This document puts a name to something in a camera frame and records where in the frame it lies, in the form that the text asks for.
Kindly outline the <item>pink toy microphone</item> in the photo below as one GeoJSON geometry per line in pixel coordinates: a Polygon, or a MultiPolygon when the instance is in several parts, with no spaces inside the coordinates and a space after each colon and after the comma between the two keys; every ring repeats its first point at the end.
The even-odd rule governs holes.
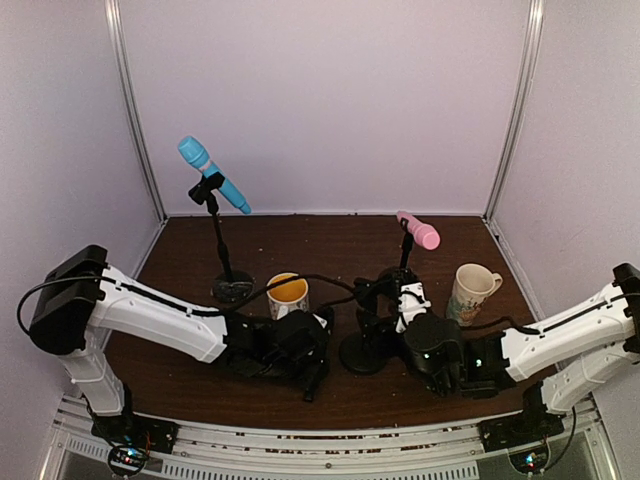
{"type": "Polygon", "coordinates": [[[439,247],[441,238],[432,225],[420,221],[405,211],[398,211],[396,219],[403,230],[412,236],[416,245],[428,251],[433,251],[439,247]]]}

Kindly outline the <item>blue toy microphone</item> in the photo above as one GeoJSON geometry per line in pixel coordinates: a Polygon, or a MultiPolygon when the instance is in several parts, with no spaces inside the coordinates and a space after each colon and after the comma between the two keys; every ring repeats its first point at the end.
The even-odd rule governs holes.
{"type": "Polygon", "coordinates": [[[182,158],[194,169],[198,170],[205,178],[220,174],[224,180],[219,191],[235,208],[243,214],[251,213],[251,207],[240,190],[223,174],[220,168],[213,162],[206,148],[193,136],[186,136],[178,144],[178,151],[182,158]]]}

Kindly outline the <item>black wireless microphone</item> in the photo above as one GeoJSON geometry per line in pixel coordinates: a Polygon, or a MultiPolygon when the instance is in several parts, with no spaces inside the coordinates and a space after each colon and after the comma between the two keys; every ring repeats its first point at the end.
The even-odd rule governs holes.
{"type": "Polygon", "coordinates": [[[315,370],[306,374],[302,381],[303,386],[303,400],[305,402],[312,402],[315,398],[316,392],[324,379],[324,373],[321,370],[315,370]]]}

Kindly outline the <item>tall black phone stand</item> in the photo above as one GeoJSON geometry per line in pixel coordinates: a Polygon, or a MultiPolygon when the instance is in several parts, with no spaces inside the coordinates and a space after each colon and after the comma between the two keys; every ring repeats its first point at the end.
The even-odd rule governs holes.
{"type": "Polygon", "coordinates": [[[339,347],[342,365],[355,375],[374,375],[398,354],[398,339],[364,340],[360,328],[345,337],[339,347]]]}

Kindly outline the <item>short stand with taped base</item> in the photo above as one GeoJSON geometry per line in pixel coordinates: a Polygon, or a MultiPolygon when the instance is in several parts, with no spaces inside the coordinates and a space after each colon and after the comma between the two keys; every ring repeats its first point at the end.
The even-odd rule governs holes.
{"type": "Polygon", "coordinates": [[[222,273],[213,282],[211,295],[219,302],[232,304],[247,298],[254,289],[254,279],[245,271],[231,266],[228,247],[223,239],[219,218],[219,205],[214,192],[224,185],[225,177],[215,173],[209,177],[202,176],[188,194],[198,205],[205,205],[210,214],[217,240],[217,255],[222,266],[222,273]]]}

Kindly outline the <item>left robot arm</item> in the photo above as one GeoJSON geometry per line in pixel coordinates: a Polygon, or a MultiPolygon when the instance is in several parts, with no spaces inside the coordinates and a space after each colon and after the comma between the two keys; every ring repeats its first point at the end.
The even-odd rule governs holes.
{"type": "Polygon", "coordinates": [[[40,350],[58,357],[100,419],[124,419],[128,389],[108,364],[95,338],[109,329],[187,354],[199,362],[223,362],[246,378],[290,379],[312,401],[328,374],[328,316],[295,309],[279,320],[251,317],[234,308],[189,303],[154,290],[107,261],[89,245],[58,265],[24,294],[38,297],[29,323],[18,324],[40,350]]]}

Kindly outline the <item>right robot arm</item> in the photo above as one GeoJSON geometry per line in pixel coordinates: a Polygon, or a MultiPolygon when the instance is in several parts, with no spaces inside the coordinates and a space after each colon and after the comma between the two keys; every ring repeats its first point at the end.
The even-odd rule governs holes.
{"type": "Polygon", "coordinates": [[[373,375],[393,357],[440,397],[492,398],[567,357],[572,363],[530,387],[523,417],[562,416],[587,393],[639,360],[639,271],[629,263],[588,300],[529,326],[466,339],[463,327],[435,314],[407,267],[354,282],[360,330],[339,348],[343,366],[373,375]]]}

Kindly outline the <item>short stand with clip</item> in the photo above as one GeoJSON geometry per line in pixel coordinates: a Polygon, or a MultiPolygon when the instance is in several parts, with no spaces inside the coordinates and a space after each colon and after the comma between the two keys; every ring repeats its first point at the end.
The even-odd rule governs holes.
{"type": "Polygon", "coordinates": [[[401,257],[397,267],[389,267],[383,270],[378,276],[381,282],[396,282],[398,285],[413,284],[418,281],[418,277],[409,267],[409,257],[414,245],[414,237],[411,233],[404,234],[401,244],[401,257]]]}

